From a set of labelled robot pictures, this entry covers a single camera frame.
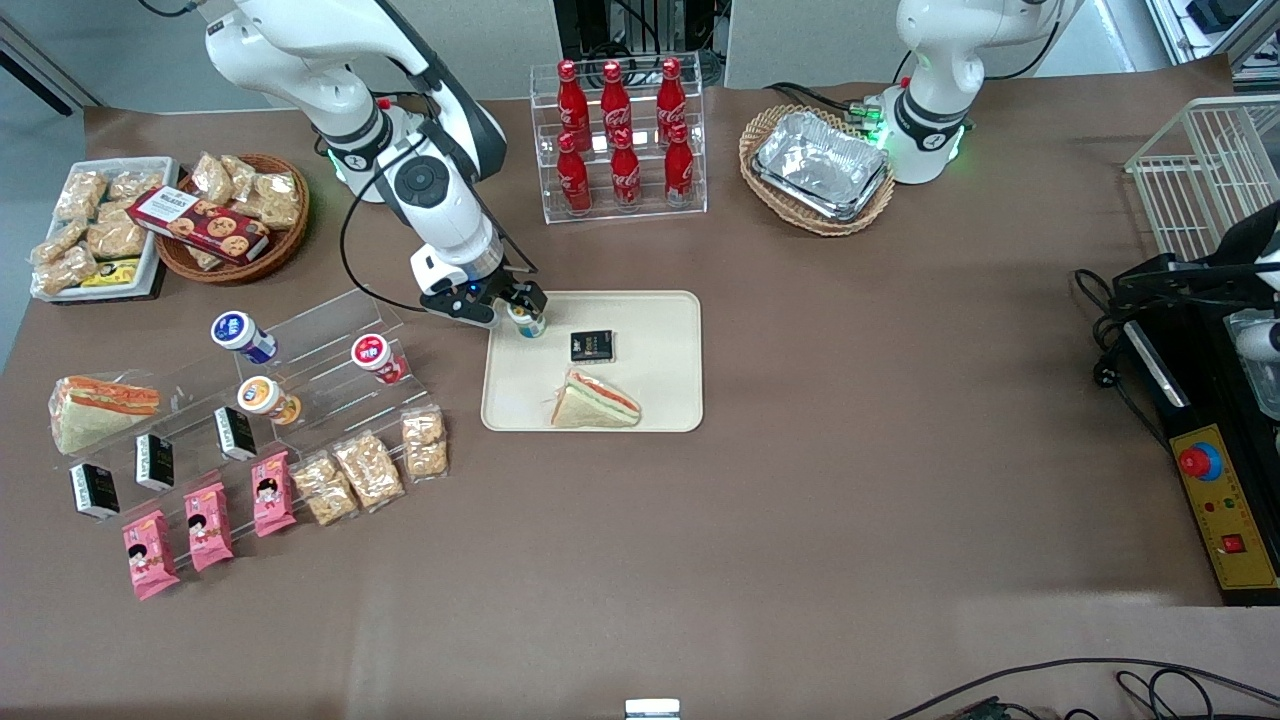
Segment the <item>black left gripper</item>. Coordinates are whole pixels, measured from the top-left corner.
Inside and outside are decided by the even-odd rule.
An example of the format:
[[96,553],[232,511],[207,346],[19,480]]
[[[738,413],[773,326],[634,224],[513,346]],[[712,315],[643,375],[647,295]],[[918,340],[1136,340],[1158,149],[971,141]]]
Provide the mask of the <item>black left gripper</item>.
[[[1183,305],[1265,306],[1258,255],[1208,255],[1194,263],[1142,263],[1115,277],[1117,309],[1143,311]],[[1199,299],[1178,287],[1199,277]]]

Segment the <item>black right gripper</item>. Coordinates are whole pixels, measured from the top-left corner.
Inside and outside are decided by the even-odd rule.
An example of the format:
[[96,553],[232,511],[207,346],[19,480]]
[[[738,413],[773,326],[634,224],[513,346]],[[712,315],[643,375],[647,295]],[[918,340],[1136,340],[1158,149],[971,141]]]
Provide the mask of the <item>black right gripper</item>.
[[531,319],[541,319],[547,307],[547,295],[539,283],[522,283],[522,296],[520,290],[511,286],[509,269],[499,266],[483,277],[472,278],[461,268],[449,268],[447,275],[440,279],[440,296],[462,299],[463,302],[493,304],[500,299],[504,304],[506,314],[512,322],[524,319],[524,310]]

